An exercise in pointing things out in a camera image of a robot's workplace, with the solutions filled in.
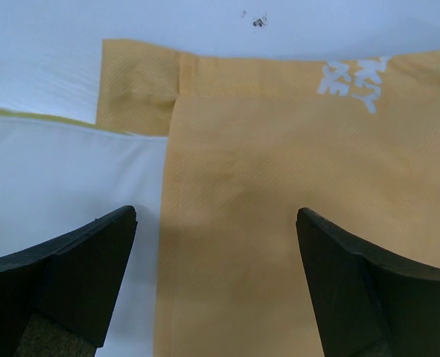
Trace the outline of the Mickey Mouse pillowcase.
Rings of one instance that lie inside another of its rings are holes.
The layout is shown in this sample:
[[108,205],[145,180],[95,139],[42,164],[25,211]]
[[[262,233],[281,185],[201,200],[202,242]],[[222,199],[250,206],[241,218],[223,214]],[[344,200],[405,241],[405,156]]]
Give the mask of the Mickey Mouse pillowcase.
[[333,62],[103,42],[97,122],[166,136],[156,356],[321,356],[310,208],[440,268],[440,51]]

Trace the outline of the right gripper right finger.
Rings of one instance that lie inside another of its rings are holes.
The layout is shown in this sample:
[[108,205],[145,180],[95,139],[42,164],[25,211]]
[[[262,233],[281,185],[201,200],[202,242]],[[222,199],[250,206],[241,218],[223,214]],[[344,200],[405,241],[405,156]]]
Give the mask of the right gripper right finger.
[[309,208],[299,210],[296,231],[325,356],[440,356],[440,268]]

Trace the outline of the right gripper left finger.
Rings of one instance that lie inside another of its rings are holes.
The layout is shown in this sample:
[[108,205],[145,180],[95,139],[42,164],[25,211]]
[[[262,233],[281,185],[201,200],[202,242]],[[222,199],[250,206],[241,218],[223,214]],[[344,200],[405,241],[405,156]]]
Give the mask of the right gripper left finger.
[[105,342],[135,239],[123,206],[0,257],[0,356],[94,356]]

